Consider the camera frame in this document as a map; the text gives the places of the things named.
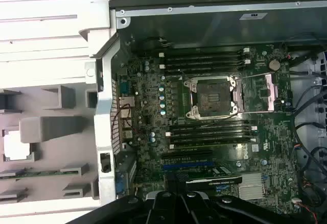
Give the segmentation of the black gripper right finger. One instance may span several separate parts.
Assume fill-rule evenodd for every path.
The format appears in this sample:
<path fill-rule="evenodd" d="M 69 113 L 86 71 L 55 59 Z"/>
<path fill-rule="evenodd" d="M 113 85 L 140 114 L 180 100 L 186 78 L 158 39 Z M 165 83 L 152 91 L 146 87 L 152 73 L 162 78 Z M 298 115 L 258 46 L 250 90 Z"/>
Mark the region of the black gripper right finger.
<path fill-rule="evenodd" d="M 193 223 L 296 223 L 290 216 L 231 195 L 202 197 L 202 192 L 188 187 L 186 181 L 186 176 L 179 173 L 178 195 Z"/>

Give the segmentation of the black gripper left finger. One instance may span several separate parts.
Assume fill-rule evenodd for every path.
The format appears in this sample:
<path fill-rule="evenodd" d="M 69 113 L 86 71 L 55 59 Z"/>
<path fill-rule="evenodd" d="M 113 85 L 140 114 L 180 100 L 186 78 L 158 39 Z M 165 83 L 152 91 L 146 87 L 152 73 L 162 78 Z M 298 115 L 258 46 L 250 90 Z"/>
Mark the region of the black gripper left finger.
<path fill-rule="evenodd" d="M 176 174 L 169 173 L 164 191 L 150 192 L 145 201 L 136 195 L 128 195 L 69 223 L 173 223 L 177 185 Z"/>

